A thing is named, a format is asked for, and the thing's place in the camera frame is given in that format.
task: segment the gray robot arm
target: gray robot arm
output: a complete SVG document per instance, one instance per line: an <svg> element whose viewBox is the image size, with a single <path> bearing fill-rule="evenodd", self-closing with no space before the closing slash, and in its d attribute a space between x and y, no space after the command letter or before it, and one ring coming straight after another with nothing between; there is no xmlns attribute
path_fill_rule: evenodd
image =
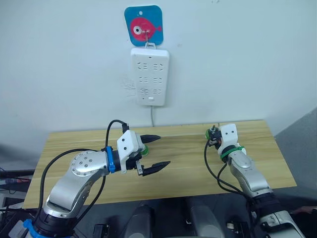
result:
<svg viewBox="0 0 317 238"><path fill-rule="evenodd" d="M266 179L254 161L238 143L235 124L211 128L206 134L215 145L221 159L230 166L245 194L253 200L253 209L260 218L261 228L267 238L304 238L289 213L282 209Z"/></svg>
<svg viewBox="0 0 317 238"><path fill-rule="evenodd" d="M156 135L140 136L132 130L125 130L117 140L117 150L110 146L104 151L83 151L70 163L66 174L51 190L45 205L34 221L26 220L29 237L69 237L80 219L77 218L93 184L100 178L121 171L137 169L139 175L156 173L170 161L160 162L149 168L140 165L142 154L147 153L144 143L159 139Z"/></svg>

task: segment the table top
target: table top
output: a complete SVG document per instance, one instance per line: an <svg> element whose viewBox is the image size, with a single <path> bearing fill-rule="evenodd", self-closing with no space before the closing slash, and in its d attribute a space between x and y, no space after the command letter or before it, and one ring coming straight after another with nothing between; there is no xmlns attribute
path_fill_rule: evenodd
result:
<svg viewBox="0 0 317 238"><path fill-rule="evenodd" d="M272 188L296 186L292 174L263 120L235 122L238 130L238 142L255 161L257 168ZM216 180L209 174L204 163L205 131L211 124L177 125L162 127L131 128L139 134L156 134L162 138L149 143L149 154L142 158L146 167L161 161L171 161L163 170L149 176L138 176L136 170L126 174L116 172L106 177L105 188L97 200L100 203L125 202L156 198L181 197L224 193ZM58 154L74 149L89 148L100 150L105 143L105 130L73 131L51 133L37 164L31 185L27 192L24 208L35 208L39 202L40 180L45 166ZM116 140L121 129L112 129L109 145L116 149ZM49 169L45 180L44 199L52 187L69 167L75 153L56 161ZM207 151L208 162L214 172L218 172L223 163L214 147ZM237 179L227 168L221 178L237 187ZM92 187L85 204L90 204L96 196L101 180Z"/></svg>

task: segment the white power cord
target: white power cord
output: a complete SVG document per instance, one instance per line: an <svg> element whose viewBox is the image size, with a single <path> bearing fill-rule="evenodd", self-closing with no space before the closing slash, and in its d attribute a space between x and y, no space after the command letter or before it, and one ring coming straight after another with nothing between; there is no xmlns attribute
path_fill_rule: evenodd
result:
<svg viewBox="0 0 317 238"><path fill-rule="evenodd" d="M153 120L153 106L151 106L151 122L152 122L152 127L154 127L154 120Z"/></svg>

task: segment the black cable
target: black cable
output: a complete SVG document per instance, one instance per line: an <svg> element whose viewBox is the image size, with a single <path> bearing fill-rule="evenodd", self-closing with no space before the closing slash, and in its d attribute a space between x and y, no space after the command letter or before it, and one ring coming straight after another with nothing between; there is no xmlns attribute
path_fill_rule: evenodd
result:
<svg viewBox="0 0 317 238"><path fill-rule="evenodd" d="M252 212L251 212L251 209L249 208L250 204L253 203L253 199L251 197L249 197L246 193L244 193L243 191L241 191L240 189L236 188L235 186L223 181L222 179L220 179L220 175L222 173L222 171L227 167L227 163L225 163L222 168L219 170L218 172L218 175L215 176L215 174L212 172L212 170L210 169L210 166L207 162L207 147L209 145L209 140L207 141L206 145L205 145L205 149L204 149L204 159L205 159L205 164L206 164L206 167L208 169L208 171L210 172L210 174L217 180L217 183L219 185L220 188L222 188L223 190L225 191L228 191L228 192L232 192L232 193L235 193L235 194L239 194L239 195L242 195L245 197L245 199L247 200L247 210L248 210L248 214L249 214L249 219L250 219L250 230L251 230L251 233L252 233L252 236L254 238L256 238L256 235L255 235L255 231L254 231L254 228L255 228L255 225L257 223L257 219L255 222L253 222L253 216L252 216ZM228 187L234 189L234 190L230 190L228 188L225 188L224 186L221 185L221 183L227 185Z"/></svg>
<svg viewBox="0 0 317 238"><path fill-rule="evenodd" d="M22 179L22 180L31 181L31 179L29 179L29 178L18 178L18 177L7 177L7 176L3 176L0 179Z"/></svg>
<svg viewBox="0 0 317 238"><path fill-rule="evenodd" d="M205 148L204 148L204 159L205 159L205 164L206 164L206 167L207 167L209 173L210 173L218 182L221 182L221 183L227 185L228 187L230 187L230 188L232 188L232 189L234 189L234 190L237 191L237 192L234 192L234 193L238 193L238 194L244 196L247 200L250 200L249 196L248 196L247 194L245 194L243 191L241 191L241 190L238 189L237 187L235 187L235 186L233 186L233 185L231 185L231 184L229 184L229 183L227 183L227 182L225 182L225 181L219 179L219 178L212 172L212 170L211 170L211 168L210 168L210 166L209 166L209 164L208 164L208 162L207 162L207 148L208 148L208 145L209 145L209 140L206 142L206 145L205 145Z"/></svg>
<svg viewBox="0 0 317 238"><path fill-rule="evenodd" d="M94 198L94 200L90 203L90 205L86 208L86 210L80 215L80 217L77 219L75 226L77 226L77 224L83 219L83 217L87 214L87 212L92 208L92 206L95 204L95 202L98 200L100 194L102 193L103 189L104 189L104 186L105 186L105 181L106 181L106 176L103 176L103 182L100 186L100 189L97 193L97 196Z"/></svg>
<svg viewBox="0 0 317 238"><path fill-rule="evenodd" d="M32 210L26 210L26 209L22 209L22 208L18 208L18 209L14 209L14 208L8 208L8 209L0 209L0 212L25 212L25 213L35 213L36 211L32 211Z"/></svg>
<svg viewBox="0 0 317 238"><path fill-rule="evenodd" d="M107 128L107 132L106 132L106 140L105 140L105 149L107 148L108 146L108 139L109 139L109 132L110 132L110 128L112 126L112 124L114 124L115 122L118 122L118 123L121 123L122 125L127 125L127 123L125 123L124 121L121 121L121 120L112 120L109 125L108 125L108 128Z"/></svg>
<svg viewBox="0 0 317 238"><path fill-rule="evenodd" d="M11 192L11 190L10 190L10 189L2 189L2 190L0 190L0 192L2 192L2 191L8 191L10 194L15 194L15 193L16 193L16 191Z"/></svg>
<svg viewBox="0 0 317 238"><path fill-rule="evenodd" d="M122 125L122 130L123 132L128 129L128 124L125 123L124 121L121 121L121 120L112 120L109 125L108 125L108 128L107 128L107 132L106 132L106 139L105 139L105 149L107 148L108 146L108 140L109 140L109 132L110 132L110 128L112 126L112 124L114 124L115 122L118 122ZM104 189L104 186L105 186L105 181L106 181L106 176L103 176L103 182L100 186L100 189L97 193L97 196L94 198L94 200L91 202L91 204L86 208L86 210L80 215L80 217L77 219L74 227L83 219L83 217L87 214L87 212L92 208L92 206L95 204L95 202L98 200L100 194L102 193L103 189Z"/></svg>
<svg viewBox="0 0 317 238"><path fill-rule="evenodd" d="M87 150L91 150L91 149L72 149L72 150L67 150L59 155L57 155L54 159L52 159L48 165L46 165L43 173L42 173L42 177L41 177L41 185L40 185L40 200L39 200L39 206L38 206L38 211L35 215L35 218L33 221L36 221L36 219L39 217L42 206L43 206L43 197L44 197L44 182L45 182L45 176L46 173L48 172L49 168L52 166L52 164L58 160L60 157L63 157L64 155L76 152L76 151L87 151Z"/></svg>
<svg viewBox="0 0 317 238"><path fill-rule="evenodd" d="M218 175L217 175L217 183L218 183L218 185L219 185L219 187L220 188L222 188L223 190L225 190L225 191L227 191L227 192L232 192L232 193L235 193L235 194L239 194L240 195L240 193L238 192L238 191L236 191L236 190L230 190L230 189L228 189L228 188L226 188L226 187L224 187L224 186L222 186L221 185L221 183L220 183L220 175L221 175L221 173L222 173L222 171L225 169L227 167L227 163L225 163L223 166L222 166L222 168L219 170L219 173L218 173Z"/></svg>

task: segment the fish sticker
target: fish sticker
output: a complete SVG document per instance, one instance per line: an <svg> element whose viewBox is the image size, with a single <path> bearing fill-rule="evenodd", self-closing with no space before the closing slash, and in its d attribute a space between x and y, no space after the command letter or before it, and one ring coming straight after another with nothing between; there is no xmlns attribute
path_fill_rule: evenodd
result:
<svg viewBox="0 0 317 238"><path fill-rule="evenodd" d="M144 17L134 18L130 24L130 31L135 39L138 41L146 41L146 34L148 39L150 39L155 31L162 31L162 28L158 26L157 28Z"/></svg>
<svg viewBox="0 0 317 238"><path fill-rule="evenodd" d="M146 36L149 43L156 46L163 42L162 10L156 5L130 6L124 11L124 17L131 43L144 46Z"/></svg>

